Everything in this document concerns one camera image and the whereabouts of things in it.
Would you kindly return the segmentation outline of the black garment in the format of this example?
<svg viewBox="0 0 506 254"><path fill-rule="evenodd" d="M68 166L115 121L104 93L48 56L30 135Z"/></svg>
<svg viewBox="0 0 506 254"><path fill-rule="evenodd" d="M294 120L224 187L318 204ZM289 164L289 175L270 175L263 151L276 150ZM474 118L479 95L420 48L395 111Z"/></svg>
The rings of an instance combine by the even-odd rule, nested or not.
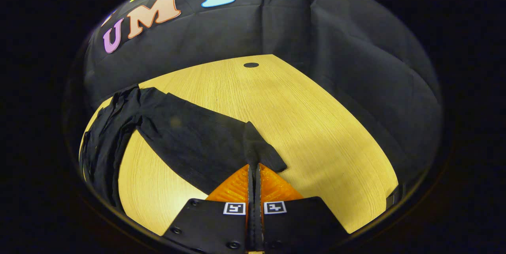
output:
<svg viewBox="0 0 506 254"><path fill-rule="evenodd" d="M135 131L172 171L207 195L247 164L277 173L287 168L251 122L132 85L99 110L83 135L78 160L86 181L120 211L119 168Z"/></svg>

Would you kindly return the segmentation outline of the small black clamp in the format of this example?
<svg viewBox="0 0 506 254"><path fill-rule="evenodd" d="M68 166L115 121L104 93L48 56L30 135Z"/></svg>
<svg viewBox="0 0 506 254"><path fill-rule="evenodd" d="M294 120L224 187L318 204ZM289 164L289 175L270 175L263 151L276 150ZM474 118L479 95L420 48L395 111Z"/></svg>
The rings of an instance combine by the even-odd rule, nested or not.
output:
<svg viewBox="0 0 506 254"><path fill-rule="evenodd" d="M402 196L402 186L399 184L385 199L385 209L388 210L389 208L397 204L401 196Z"/></svg>

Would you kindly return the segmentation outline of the black backdrop cloth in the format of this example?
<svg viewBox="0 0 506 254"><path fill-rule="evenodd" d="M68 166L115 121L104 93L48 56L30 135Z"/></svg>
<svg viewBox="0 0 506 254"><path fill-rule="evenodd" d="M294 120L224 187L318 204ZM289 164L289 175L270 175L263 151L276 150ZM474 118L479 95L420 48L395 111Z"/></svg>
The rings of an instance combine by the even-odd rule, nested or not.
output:
<svg viewBox="0 0 506 254"><path fill-rule="evenodd" d="M135 0L94 28L87 113L116 91L191 66L273 54L335 97L376 139L401 183L437 153L443 108L427 53L375 0Z"/></svg>

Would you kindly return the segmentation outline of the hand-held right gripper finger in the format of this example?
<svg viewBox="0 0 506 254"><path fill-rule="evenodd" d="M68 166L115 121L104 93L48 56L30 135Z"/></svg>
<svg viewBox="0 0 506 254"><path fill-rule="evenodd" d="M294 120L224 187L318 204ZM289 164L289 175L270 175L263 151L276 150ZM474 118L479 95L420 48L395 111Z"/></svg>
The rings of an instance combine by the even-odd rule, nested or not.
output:
<svg viewBox="0 0 506 254"><path fill-rule="evenodd" d="M247 252L251 234L251 171L245 165L206 199L189 199L163 238L192 252Z"/></svg>
<svg viewBox="0 0 506 254"><path fill-rule="evenodd" d="M304 198L264 164L254 186L254 241L262 251L327 252L348 238L322 198Z"/></svg>

